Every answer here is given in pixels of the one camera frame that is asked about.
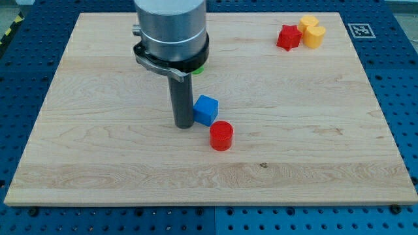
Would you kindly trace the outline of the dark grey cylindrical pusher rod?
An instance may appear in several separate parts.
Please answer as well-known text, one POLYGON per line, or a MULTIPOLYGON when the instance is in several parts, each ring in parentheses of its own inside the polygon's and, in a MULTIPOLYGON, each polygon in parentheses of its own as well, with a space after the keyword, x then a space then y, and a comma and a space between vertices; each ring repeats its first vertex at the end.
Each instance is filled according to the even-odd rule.
POLYGON ((183 82, 174 78, 169 78, 168 82, 174 123, 180 129, 188 129, 194 124, 191 74, 188 74, 183 82))

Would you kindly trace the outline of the black clamp with metal lever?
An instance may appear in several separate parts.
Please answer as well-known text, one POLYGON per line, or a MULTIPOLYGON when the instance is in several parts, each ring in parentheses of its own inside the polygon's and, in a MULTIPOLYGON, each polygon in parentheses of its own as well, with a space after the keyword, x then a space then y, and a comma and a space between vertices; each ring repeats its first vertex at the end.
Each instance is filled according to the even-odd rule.
POLYGON ((208 59, 210 38, 205 25, 134 25, 132 33, 140 37, 133 46, 137 63, 179 82, 208 59))

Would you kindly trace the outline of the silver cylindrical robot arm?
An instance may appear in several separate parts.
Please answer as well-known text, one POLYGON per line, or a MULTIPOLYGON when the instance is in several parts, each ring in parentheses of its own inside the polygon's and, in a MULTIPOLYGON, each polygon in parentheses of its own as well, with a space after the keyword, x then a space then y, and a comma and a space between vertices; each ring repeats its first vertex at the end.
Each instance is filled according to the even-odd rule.
POLYGON ((138 24, 133 34, 137 63, 166 76, 174 123, 180 129, 193 126, 191 73, 209 55, 205 0, 134 0, 138 24))

